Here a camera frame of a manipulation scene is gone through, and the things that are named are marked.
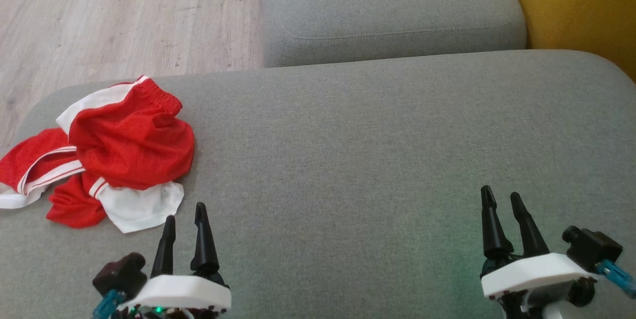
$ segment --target wooden floor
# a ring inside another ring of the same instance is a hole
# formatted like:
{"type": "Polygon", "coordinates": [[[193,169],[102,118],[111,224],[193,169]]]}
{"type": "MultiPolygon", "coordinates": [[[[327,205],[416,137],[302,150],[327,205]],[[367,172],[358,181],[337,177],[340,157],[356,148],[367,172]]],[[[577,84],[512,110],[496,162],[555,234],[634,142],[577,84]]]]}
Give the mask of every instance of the wooden floor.
{"type": "Polygon", "coordinates": [[[261,68],[260,25],[260,0],[0,1],[0,157],[60,88],[261,68]]]}

